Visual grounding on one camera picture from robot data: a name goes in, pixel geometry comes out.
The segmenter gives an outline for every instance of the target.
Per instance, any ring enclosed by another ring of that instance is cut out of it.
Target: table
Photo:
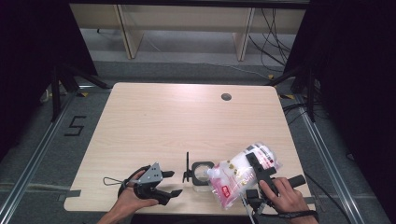
[[[228,93],[231,100],[221,95]],[[117,83],[106,102],[71,190],[67,211],[108,211],[119,185],[105,186],[105,176],[127,178],[136,169],[157,161],[163,171],[175,171],[158,189],[183,192],[166,206],[141,214],[245,215],[237,201],[224,211],[210,191],[197,192],[182,183],[186,152],[195,161],[227,161],[250,144],[264,142],[283,167],[274,176],[303,173],[276,90],[263,86]],[[307,185],[300,186],[310,196]],[[267,213],[274,213],[266,208]]]

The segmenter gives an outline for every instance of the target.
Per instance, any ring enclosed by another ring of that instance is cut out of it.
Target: red logo
[[[230,191],[228,190],[227,186],[221,187],[221,190],[223,191],[223,194],[226,198],[230,197]]]

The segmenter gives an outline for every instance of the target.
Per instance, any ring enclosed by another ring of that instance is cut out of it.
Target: refill pouch
[[[209,185],[224,209],[230,208],[241,193],[257,184],[253,167],[246,158],[246,155],[252,152],[264,169],[281,167],[281,163],[269,147],[263,143],[255,143],[230,161],[221,161],[212,169],[208,169]]]

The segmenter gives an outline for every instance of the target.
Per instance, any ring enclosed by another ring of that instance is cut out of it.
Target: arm
[[[262,187],[262,191],[268,199],[274,203],[274,208],[277,212],[285,213],[309,210],[308,205],[304,201],[303,194],[293,189],[287,178],[280,177],[273,181],[279,192],[279,196],[274,194],[265,181],[260,181],[260,187]],[[313,216],[295,217],[288,219],[288,222],[289,224],[318,224]]]
[[[139,172],[133,177],[136,179],[141,176],[144,171]],[[113,224],[118,223],[124,218],[134,214],[137,210],[144,207],[150,207],[158,204],[157,200],[154,199],[139,199],[134,194],[133,186],[126,188],[120,197],[117,199],[113,207],[108,211],[98,222],[98,224]]]

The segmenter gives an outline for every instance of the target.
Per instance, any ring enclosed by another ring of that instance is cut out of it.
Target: desk
[[[232,96],[230,101],[221,98]],[[222,210],[210,191],[196,192],[182,183],[186,152],[195,161],[231,159],[250,144],[262,141],[283,163],[274,176],[303,173],[276,90],[263,86],[118,83],[114,86],[71,190],[67,211],[108,211],[119,185],[105,186],[105,176],[123,180],[141,166],[157,161],[175,171],[159,185],[183,189],[166,206],[141,209],[143,214],[245,215],[241,202]],[[307,185],[300,186],[310,196]]]

